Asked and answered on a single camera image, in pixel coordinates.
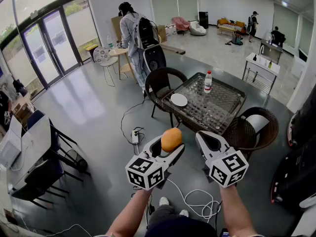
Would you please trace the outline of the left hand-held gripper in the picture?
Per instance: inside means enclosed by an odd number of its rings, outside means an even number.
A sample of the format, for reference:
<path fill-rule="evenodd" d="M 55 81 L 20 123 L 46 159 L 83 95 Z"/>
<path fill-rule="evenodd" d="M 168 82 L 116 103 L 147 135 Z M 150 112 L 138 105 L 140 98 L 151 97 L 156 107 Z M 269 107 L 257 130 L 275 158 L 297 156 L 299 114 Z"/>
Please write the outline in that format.
<path fill-rule="evenodd" d="M 162 189 L 170 175 L 168 168 L 173 166 L 185 150 L 185 144 L 180 144 L 173 152 L 167 153 L 161 148 L 162 136 L 155 137 L 145 145 L 140 155 L 133 158 L 125 166 L 125 172 L 130 184 L 150 190 L 154 187 Z"/>

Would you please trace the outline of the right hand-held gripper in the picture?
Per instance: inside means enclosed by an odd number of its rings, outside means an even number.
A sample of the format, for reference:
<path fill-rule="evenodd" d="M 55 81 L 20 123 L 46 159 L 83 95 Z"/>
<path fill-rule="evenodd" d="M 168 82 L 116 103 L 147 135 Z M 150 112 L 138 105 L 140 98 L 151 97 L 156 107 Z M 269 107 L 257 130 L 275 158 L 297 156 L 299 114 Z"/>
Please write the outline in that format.
<path fill-rule="evenodd" d="M 205 160 L 208 179 L 217 182 L 222 188 L 243 179 L 249 164 L 241 151 L 230 147 L 222 136 L 209 131 L 198 131 L 196 143 Z"/>

